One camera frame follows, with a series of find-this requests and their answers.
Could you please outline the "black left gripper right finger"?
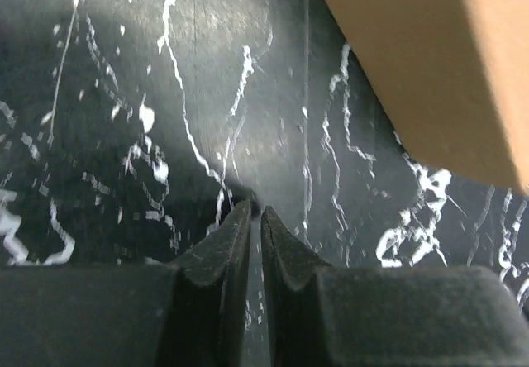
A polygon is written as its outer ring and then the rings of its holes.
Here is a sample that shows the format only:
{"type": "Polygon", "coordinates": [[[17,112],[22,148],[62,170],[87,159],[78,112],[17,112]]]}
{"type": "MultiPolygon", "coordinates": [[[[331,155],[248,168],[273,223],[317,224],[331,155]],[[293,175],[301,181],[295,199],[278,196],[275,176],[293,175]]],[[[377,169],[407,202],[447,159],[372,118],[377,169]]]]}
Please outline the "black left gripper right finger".
{"type": "Polygon", "coordinates": [[[275,366],[525,366],[528,320],[483,267],[331,265],[261,217],[275,366]]]}

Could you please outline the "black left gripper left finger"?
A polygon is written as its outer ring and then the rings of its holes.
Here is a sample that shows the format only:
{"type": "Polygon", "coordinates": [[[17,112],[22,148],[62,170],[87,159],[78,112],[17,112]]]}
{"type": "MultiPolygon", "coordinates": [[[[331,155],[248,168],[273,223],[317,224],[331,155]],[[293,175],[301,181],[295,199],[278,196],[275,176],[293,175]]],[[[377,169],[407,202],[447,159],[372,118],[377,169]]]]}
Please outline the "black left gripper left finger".
{"type": "Polygon", "coordinates": [[[252,204],[168,264],[5,268],[4,366],[237,366],[252,204]]]}

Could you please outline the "brown cardboard box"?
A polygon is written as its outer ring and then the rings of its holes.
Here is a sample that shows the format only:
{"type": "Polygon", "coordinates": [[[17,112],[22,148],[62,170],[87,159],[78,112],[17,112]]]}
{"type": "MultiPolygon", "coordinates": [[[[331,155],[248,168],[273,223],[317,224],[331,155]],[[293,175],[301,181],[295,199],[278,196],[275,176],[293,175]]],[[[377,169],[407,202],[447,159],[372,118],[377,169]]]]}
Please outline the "brown cardboard box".
{"type": "Polygon", "coordinates": [[[413,159],[528,191],[528,0],[325,0],[413,159]]]}

